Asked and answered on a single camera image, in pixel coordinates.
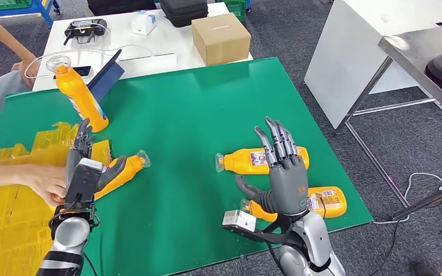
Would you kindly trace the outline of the person's right hand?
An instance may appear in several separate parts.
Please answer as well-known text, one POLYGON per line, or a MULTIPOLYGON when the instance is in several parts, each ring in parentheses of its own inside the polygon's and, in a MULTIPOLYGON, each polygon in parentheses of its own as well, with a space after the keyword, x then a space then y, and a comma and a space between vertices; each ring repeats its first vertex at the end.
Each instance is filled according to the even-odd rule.
POLYGON ((64 167, 35 164, 22 164, 17 167, 17 184, 32 189, 51 207, 63 203, 66 195, 64 167))

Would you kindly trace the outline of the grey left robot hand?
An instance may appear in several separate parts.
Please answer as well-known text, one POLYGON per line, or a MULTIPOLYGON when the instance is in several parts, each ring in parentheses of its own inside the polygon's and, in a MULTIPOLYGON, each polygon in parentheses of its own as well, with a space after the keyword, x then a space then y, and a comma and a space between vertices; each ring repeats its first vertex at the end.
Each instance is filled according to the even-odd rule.
MULTIPOLYGON (((71 185, 74 175, 75 167, 82 158, 91 158, 92 155, 92 141, 95 136, 91 135, 92 127, 89 126, 90 120, 88 118, 82 120, 78 125, 78 131, 75 135, 75 140, 72 147, 69 149, 66 166, 65 166, 65 184, 66 190, 71 185)), ((105 188, 124 170, 126 164, 126 156, 120 156, 113 166, 102 172, 97 191, 103 191, 105 188)))

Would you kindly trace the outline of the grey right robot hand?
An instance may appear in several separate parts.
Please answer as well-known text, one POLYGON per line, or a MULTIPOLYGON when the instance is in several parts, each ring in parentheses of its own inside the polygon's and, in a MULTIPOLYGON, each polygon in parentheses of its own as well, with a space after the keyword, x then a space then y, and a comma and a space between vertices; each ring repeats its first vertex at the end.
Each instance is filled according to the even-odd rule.
POLYGON ((249 185, 243 176, 236 175, 238 189, 249 200, 258 203, 268 213, 296 216, 307 209, 308 177, 305 162, 298 155, 291 133, 280 121, 265 117, 270 130, 270 141, 265 132, 255 126, 269 168, 270 190, 262 191, 249 185))

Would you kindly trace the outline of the person's left hand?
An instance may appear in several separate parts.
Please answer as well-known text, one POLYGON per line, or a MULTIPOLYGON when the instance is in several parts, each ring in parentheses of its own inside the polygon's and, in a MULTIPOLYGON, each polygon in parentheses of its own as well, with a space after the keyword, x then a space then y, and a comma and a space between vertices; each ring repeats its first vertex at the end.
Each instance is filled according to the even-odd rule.
POLYGON ((32 56, 31 58, 22 59, 11 67, 11 71, 18 71, 24 83, 32 89, 37 78, 39 69, 39 59, 32 56))

